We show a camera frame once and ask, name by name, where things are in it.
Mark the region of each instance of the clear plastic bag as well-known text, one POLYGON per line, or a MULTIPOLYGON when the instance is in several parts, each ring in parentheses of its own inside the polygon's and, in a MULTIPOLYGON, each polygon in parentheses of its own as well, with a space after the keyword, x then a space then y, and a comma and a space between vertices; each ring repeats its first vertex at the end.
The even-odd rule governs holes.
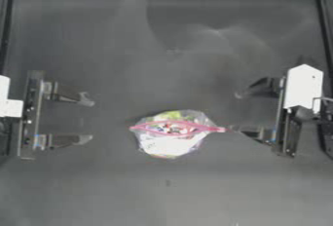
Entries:
POLYGON ((139 140, 139 149, 154 157, 174 159, 201 147, 211 132, 225 132, 203 112, 167 111, 143 118, 130 130, 139 140))

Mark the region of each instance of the black surface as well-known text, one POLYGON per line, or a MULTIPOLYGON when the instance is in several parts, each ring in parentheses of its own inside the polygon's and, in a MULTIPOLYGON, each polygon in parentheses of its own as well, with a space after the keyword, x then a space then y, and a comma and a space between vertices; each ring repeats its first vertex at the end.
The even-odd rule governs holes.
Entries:
POLYGON ((332 225, 333 164, 312 126, 296 160, 219 133, 168 162, 127 130, 185 108, 222 126, 273 125, 275 103, 233 94, 300 57, 325 69, 314 0, 15 0, 12 98, 32 69, 88 91, 95 107, 47 104, 41 129, 95 139, 0 169, 1 225, 332 225))

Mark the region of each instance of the metal clamp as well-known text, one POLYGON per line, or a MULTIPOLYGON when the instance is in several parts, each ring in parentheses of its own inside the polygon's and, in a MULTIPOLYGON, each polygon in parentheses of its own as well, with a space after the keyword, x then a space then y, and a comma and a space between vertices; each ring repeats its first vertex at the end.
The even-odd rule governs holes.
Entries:
POLYGON ((24 115, 20 121, 19 156, 33 160, 37 150, 82 145, 92 139, 90 134, 40 134, 39 120, 43 99, 92 106, 87 93, 74 91, 59 82, 45 82, 43 71, 29 71, 24 93, 24 115))

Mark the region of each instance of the pink strap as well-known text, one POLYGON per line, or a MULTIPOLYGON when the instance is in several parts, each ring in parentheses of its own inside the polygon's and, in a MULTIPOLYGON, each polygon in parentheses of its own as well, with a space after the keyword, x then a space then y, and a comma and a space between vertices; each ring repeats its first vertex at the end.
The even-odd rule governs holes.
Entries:
POLYGON ((164 135, 164 136, 186 136, 186 135, 191 135, 191 134, 198 133, 198 132, 226 132, 226 128, 209 127, 209 126, 201 125, 198 123, 193 123, 193 122, 187 122, 187 121, 172 121, 172 120, 147 122, 147 123, 143 123, 143 124, 136 125, 134 127, 130 127, 130 129, 131 130, 147 131, 147 132, 151 132, 151 133, 155 133, 155 134, 159 134, 159 135, 164 135), (193 128, 195 128, 198 130, 194 131, 194 132, 186 133, 186 134, 179 134, 179 133, 156 132, 156 131, 146 128, 146 126, 155 125, 155 124, 162 124, 162 123, 181 124, 181 125, 185 125, 187 127, 193 127, 193 128))

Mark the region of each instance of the transparent wrapper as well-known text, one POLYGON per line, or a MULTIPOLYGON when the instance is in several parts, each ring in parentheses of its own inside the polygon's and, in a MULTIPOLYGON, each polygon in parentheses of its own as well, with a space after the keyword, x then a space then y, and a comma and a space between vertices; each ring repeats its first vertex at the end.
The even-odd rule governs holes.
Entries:
POLYGON ((167 111, 143 118, 130 130, 139 141, 139 149, 158 158, 174 159, 201 147, 211 132, 225 132, 203 112, 167 111))

